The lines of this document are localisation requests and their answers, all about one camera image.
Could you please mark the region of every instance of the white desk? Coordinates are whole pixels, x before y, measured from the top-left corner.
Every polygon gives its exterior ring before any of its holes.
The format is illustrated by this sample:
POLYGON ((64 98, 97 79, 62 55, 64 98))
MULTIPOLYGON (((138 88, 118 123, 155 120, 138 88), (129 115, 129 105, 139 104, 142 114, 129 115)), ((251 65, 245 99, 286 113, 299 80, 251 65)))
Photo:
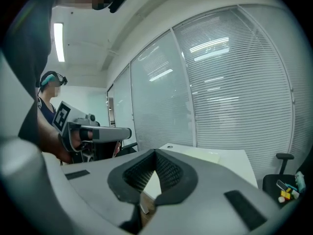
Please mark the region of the white desk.
MULTIPOLYGON (((196 147, 189 147, 184 145, 167 143, 164 146, 160 147, 160 149, 179 152, 184 154, 188 151, 188 153, 192 151, 196 151, 199 153, 216 153, 220 156, 218 164, 223 165, 226 168, 230 169, 238 176, 247 180, 250 184, 255 187, 258 187, 256 183, 256 179, 250 164, 250 161, 246 155, 245 150, 216 150, 216 149, 203 149, 196 147)), ((157 196, 161 194, 160 182, 156 172, 152 175, 150 181, 146 185, 144 189, 145 193, 149 195, 151 198, 156 199, 157 196)))

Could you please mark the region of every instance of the hand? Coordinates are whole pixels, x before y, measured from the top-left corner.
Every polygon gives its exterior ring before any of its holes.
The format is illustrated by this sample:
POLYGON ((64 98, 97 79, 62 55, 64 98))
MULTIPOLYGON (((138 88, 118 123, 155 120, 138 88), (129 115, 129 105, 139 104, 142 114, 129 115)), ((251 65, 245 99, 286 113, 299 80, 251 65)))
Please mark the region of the hand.
MULTIPOLYGON (((92 131, 88 131, 88 137, 89 139, 92 139, 92 131)), ((78 146, 80 146, 81 144, 81 139, 79 137, 79 131, 72 131, 71 133, 71 138, 72 138, 72 144, 74 146, 74 148, 77 148, 78 146)), ((70 164, 72 162, 72 158, 70 156, 70 154, 65 150, 65 148, 63 147, 63 145, 61 144, 61 148, 59 149, 57 158, 60 159, 61 161, 70 164)), ((120 142, 117 142, 115 151, 114 151, 114 157, 116 156, 117 153, 119 153, 119 148, 121 146, 120 142)))
MULTIPOLYGON (((92 139, 92 131, 88 131, 88 137, 89 139, 92 139)), ((74 148, 77 148, 80 146, 82 141, 79 136, 79 131, 72 131, 71 140, 72 140, 72 145, 74 146, 74 148)), ((58 143, 60 147, 56 154, 57 158, 60 159, 62 162, 70 164, 72 162, 72 157, 70 156, 69 152, 66 151, 62 142, 59 139, 58 139, 58 143)))

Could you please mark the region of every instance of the vr headset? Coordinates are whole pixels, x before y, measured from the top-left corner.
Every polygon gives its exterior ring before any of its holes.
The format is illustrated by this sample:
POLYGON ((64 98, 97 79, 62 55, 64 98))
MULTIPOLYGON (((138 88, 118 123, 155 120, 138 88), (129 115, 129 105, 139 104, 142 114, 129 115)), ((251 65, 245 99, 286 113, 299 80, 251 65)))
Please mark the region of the vr headset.
POLYGON ((46 85, 50 81, 54 81, 56 77, 58 77, 58 79, 59 79, 60 86, 67 84, 67 78, 56 73, 55 71, 48 71, 44 76, 45 76, 45 78, 42 79, 41 82, 39 82, 39 81, 36 82, 37 88, 40 88, 41 86, 46 85))
POLYGON ((115 13, 126 0, 103 0, 103 3, 92 4, 94 10, 109 8, 111 13, 115 13))

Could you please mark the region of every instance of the ceiling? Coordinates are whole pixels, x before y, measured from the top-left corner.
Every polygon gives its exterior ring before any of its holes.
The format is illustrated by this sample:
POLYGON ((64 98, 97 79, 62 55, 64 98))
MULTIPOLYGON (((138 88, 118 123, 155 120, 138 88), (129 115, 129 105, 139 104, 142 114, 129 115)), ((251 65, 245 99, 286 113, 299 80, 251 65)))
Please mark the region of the ceiling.
POLYGON ((68 85, 104 87, 106 70, 128 34, 166 0, 127 0, 115 14, 56 7, 51 25, 64 24, 65 62, 57 58, 53 27, 52 50, 45 71, 65 75, 68 85))

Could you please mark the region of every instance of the yellow object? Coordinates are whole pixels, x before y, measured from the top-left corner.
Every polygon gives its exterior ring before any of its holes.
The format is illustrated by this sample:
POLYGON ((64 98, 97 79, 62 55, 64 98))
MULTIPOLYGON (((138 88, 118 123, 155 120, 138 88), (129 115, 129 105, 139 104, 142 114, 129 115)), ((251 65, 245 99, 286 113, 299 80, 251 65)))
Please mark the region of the yellow object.
POLYGON ((280 192, 280 195, 281 195, 282 197, 284 197, 284 198, 290 200, 290 197, 291 197, 290 193, 285 192, 285 191, 282 190, 282 191, 280 192))

